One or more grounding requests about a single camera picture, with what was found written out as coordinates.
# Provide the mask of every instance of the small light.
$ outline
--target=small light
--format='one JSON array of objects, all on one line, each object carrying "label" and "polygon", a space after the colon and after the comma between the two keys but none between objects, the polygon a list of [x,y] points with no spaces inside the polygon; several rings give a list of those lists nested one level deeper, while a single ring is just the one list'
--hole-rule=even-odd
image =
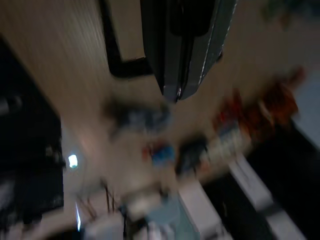
[{"label": "small light", "polygon": [[69,166],[74,169],[78,166],[78,160],[76,155],[69,156]]}]

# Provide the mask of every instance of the wooden floor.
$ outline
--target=wooden floor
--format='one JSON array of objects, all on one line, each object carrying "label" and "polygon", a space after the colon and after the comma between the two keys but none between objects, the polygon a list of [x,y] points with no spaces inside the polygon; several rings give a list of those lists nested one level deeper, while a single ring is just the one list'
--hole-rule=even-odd
[{"label": "wooden floor", "polygon": [[[283,31],[260,15],[263,0],[239,0],[224,45],[224,56],[195,95],[172,105],[172,125],[160,137],[173,144],[204,131],[224,96],[238,88],[247,102],[270,75],[296,64],[319,69],[319,24],[299,22]],[[139,0],[110,0],[124,59],[144,55]],[[153,169],[141,148],[155,136],[125,133],[111,142],[112,122],[102,106],[112,96],[159,106],[163,97],[154,76],[117,81],[109,72],[96,0],[2,0],[0,30],[63,123],[64,156],[76,152],[79,169],[68,170],[65,188],[78,191],[104,177],[119,194],[160,180],[177,184],[172,168]]]}]

